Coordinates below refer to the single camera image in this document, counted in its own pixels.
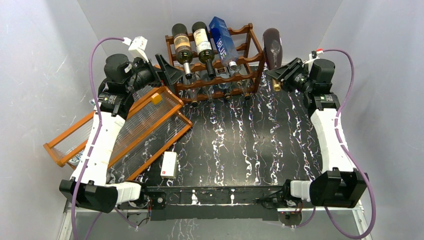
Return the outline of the dark red gold-capped bottle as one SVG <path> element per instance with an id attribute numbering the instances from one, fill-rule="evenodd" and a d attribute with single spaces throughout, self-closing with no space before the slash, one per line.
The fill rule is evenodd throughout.
<path id="1" fill-rule="evenodd" d="M 264 57 L 267 65 L 267 72 L 280 68 L 283 62 L 283 47 L 280 32 L 276 28 L 268 28 L 262 36 L 264 44 Z"/>

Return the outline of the green bottle with white label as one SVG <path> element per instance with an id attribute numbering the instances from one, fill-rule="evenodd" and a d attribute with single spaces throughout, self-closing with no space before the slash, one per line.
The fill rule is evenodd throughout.
<path id="1" fill-rule="evenodd" d="M 192 25 L 192 34 L 198 54 L 198 59 L 205 65 L 208 77 L 214 79 L 216 77 L 213 67 L 215 52 L 209 37 L 207 26 L 204 22 L 198 21 Z"/>

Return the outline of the blue square bottle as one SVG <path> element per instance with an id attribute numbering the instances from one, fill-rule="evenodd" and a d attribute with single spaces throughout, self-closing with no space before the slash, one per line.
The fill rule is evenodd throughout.
<path id="1" fill-rule="evenodd" d="M 230 70 L 237 71 L 239 54 L 225 21 L 214 16 L 209 24 L 209 29 L 221 63 Z"/>

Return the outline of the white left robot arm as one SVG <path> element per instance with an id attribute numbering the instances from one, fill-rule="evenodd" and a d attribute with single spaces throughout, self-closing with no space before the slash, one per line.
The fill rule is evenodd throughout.
<path id="1" fill-rule="evenodd" d="M 105 60 L 105 79 L 98 88 L 93 123 L 82 162 L 69 180 L 63 179 L 59 191 L 75 206 L 110 213 L 116 205 L 131 202 L 137 208 L 149 203 L 149 194 L 139 183 L 107 183 L 107 171 L 119 132 L 128 119 L 134 94 L 149 87 L 171 87 L 183 77 L 183 71 L 156 54 L 159 66 L 140 57 L 129 61 L 122 53 Z"/>

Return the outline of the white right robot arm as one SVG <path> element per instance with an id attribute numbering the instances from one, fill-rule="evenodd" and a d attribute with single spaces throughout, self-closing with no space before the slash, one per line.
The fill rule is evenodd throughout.
<path id="1" fill-rule="evenodd" d="M 364 177 L 342 148 L 343 138 L 337 112 L 339 98 L 331 92 L 336 65 L 317 58 L 310 70 L 300 58 L 267 71 L 282 90 L 303 93 L 304 106 L 315 129 L 321 157 L 321 175 L 314 180 L 287 180 L 282 202 L 295 207 L 301 200 L 316 207 L 353 208 L 367 188 Z"/>

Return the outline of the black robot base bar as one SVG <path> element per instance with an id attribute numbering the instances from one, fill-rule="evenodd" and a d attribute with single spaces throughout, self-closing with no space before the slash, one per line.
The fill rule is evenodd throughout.
<path id="1" fill-rule="evenodd" d="M 119 210 L 146 211 L 151 221 L 179 219 L 262 219 L 278 221 L 282 212 L 311 210 L 303 200 L 283 198 L 279 185 L 146 186 L 134 206 Z"/>

